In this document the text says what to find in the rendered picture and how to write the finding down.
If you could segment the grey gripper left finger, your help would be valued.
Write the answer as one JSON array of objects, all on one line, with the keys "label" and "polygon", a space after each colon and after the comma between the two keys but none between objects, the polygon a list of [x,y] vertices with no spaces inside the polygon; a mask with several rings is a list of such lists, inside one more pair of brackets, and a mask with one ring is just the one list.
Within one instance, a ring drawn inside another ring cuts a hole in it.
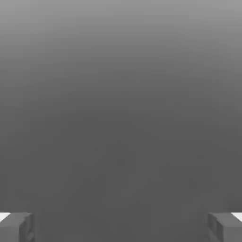
[{"label": "grey gripper left finger", "polygon": [[35,242],[34,214],[0,212],[0,242]]}]

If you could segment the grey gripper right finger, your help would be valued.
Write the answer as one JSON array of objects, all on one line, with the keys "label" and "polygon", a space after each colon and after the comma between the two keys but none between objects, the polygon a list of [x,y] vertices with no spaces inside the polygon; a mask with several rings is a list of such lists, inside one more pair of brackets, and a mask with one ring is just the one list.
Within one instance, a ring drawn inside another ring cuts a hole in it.
[{"label": "grey gripper right finger", "polygon": [[208,213],[207,242],[242,242],[242,212]]}]

